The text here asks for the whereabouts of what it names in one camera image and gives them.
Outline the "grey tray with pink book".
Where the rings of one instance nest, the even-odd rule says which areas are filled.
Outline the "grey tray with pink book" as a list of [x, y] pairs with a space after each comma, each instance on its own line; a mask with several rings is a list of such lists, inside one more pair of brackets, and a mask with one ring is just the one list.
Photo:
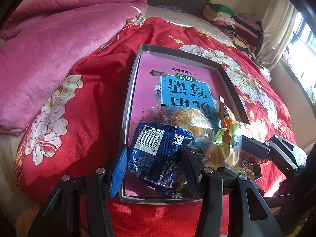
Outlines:
[[191, 146], [204, 153], [221, 128], [226, 105], [248, 124], [241, 100], [224, 67], [228, 57], [196, 45], [171, 49], [142, 44], [133, 63], [124, 107], [121, 140], [130, 144], [140, 121], [182, 127]]

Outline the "pile of folded clothes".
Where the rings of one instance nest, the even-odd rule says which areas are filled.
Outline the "pile of folded clothes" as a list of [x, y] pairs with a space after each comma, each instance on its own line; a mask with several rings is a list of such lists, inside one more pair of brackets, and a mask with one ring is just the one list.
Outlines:
[[222, 4], [209, 2], [203, 10], [204, 18], [217, 27], [233, 44], [244, 52], [257, 55], [263, 42], [261, 22], [238, 14]]

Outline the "green pea snack packet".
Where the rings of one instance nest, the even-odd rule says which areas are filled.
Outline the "green pea snack packet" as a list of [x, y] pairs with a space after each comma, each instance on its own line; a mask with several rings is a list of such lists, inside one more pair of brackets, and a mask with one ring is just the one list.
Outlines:
[[201, 147], [197, 147], [197, 146], [188, 146], [189, 151], [191, 152], [192, 155], [194, 155], [195, 157], [199, 157], [200, 159], [202, 159], [203, 156], [203, 150]]

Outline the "cream curtain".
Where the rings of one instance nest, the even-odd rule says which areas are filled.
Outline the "cream curtain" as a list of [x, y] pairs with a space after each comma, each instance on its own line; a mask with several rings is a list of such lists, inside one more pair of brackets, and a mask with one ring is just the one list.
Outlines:
[[262, 20], [263, 41], [257, 59], [272, 70], [290, 42], [298, 10], [289, 0], [271, 0]]

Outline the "yellow rice cracker packet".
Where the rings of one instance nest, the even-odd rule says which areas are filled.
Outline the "yellow rice cracker packet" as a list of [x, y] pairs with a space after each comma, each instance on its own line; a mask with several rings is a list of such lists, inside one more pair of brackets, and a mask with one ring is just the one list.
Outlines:
[[233, 112], [226, 106], [223, 97], [219, 97], [219, 110], [222, 128], [230, 128], [234, 123], [237, 123]]

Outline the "red floral bedspread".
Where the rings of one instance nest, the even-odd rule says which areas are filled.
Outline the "red floral bedspread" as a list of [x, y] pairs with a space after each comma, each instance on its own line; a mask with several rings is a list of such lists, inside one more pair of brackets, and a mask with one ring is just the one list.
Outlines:
[[[127, 84], [141, 44], [191, 53], [222, 65], [239, 95], [250, 125], [245, 135], [261, 142], [274, 134], [296, 144], [290, 113], [268, 81], [240, 50], [210, 34], [154, 17], [142, 26], [129, 21], [101, 51], [94, 51], [71, 70], [46, 101], [17, 152], [16, 185], [42, 204], [63, 173], [87, 175], [116, 154]], [[146, 206], [109, 202], [116, 236], [193, 236], [201, 204]], [[171, 216], [184, 220], [170, 229]]]

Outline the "red candy packet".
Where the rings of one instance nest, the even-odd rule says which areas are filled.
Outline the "red candy packet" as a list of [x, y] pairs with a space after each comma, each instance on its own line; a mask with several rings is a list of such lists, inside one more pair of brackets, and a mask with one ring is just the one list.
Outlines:
[[250, 168], [251, 166], [256, 166], [256, 165], [260, 165], [262, 163], [267, 163], [267, 162], [269, 162], [269, 159], [261, 159], [255, 155], [251, 155], [250, 153], [242, 150], [241, 156], [240, 156], [240, 161], [246, 168]]

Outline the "clear bag nut cookie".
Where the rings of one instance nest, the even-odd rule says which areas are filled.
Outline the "clear bag nut cookie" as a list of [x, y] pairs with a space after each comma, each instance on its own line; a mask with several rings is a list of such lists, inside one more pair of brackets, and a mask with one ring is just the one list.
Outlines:
[[214, 137], [213, 125], [200, 108], [157, 105], [155, 112], [162, 123], [183, 128], [195, 138], [213, 139]]

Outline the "green label pastry packet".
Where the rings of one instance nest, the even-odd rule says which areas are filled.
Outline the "green label pastry packet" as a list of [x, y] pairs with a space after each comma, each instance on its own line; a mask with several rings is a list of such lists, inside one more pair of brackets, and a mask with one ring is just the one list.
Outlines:
[[239, 124], [218, 130], [202, 159], [204, 166], [212, 169], [233, 168], [237, 165], [242, 149], [242, 133]]

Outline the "window with bars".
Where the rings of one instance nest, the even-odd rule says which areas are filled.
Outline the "window with bars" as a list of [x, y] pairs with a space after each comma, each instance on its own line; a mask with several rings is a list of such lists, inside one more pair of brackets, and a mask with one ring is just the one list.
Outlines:
[[283, 59], [315, 102], [315, 36], [301, 13], [297, 13]]

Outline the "pink quilt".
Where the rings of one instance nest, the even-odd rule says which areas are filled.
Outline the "pink quilt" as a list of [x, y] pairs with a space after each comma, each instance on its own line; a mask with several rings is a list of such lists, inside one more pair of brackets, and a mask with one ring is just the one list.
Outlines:
[[20, 135], [78, 60], [146, 11], [147, 0], [24, 0], [1, 29], [1, 132]]

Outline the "blue snack packet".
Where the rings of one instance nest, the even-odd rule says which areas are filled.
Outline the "blue snack packet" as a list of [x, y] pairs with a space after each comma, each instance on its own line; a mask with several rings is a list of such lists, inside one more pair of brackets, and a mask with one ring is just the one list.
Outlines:
[[127, 169], [165, 196], [174, 194], [180, 148], [194, 140], [189, 131], [171, 125], [140, 122], [127, 153]]

